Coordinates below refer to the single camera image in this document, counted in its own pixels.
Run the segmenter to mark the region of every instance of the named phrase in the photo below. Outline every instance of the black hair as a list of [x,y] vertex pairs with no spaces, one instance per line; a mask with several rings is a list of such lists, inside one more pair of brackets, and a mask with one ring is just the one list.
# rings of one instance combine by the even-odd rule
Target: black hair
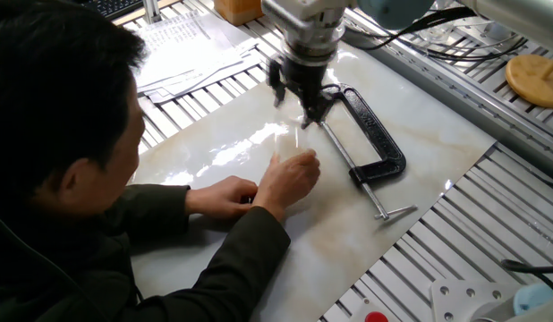
[[57,0],[0,0],[0,194],[31,197],[82,157],[104,168],[128,121],[141,38]]

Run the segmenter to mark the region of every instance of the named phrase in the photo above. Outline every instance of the wooden disc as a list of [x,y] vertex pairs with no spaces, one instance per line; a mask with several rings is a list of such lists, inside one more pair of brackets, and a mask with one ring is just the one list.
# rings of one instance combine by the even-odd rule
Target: wooden disc
[[520,55],[507,63],[506,78],[520,97],[536,106],[553,108],[553,72],[540,78],[550,60],[539,55]]

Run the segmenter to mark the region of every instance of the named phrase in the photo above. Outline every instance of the keyboard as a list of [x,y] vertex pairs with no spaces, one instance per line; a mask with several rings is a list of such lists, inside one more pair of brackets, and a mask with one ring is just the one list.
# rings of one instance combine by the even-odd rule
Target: keyboard
[[89,0],[81,5],[101,13],[109,20],[119,18],[143,6],[142,0]]

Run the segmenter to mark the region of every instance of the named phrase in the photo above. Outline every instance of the hand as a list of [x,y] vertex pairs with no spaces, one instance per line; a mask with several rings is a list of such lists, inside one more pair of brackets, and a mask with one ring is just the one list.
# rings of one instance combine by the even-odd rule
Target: hand
[[320,177],[319,167],[320,161],[312,149],[283,163],[274,155],[252,205],[265,208],[276,220],[282,221],[285,209],[314,188]]
[[251,209],[250,203],[242,201],[254,198],[257,189],[255,182],[231,176],[210,187],[187,191],[185,213],[216,219],[237,218]]

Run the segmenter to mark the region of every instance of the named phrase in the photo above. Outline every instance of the marble tile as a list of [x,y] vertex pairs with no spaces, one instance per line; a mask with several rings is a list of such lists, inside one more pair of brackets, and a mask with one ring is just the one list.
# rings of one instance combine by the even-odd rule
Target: marble tile
[[[344,44],[327,82],[359,90],[406,156],[402,175],[372,184],[384,207],[416,204],[418,210],[388,222],[375,220],[377,209],[354,187],[326,135],[312,125],[306,141],[319,155],[322,176],[309,197],[288,211],[285,229],[293,243],[253,321],[316,321],[494,143],[396,72]],[[286,131],[275,122],[273,100],[264,84],[241,95],[146,152],[133,182],[199,188],[229,175],[259,182],[275,150],[275,134]],[[356,163],[378,160],[341,105],[328,121]],[[133,258],[146,297],[191,287],[208,264],[229,227],[201,219],[194,218],[183,245]]]

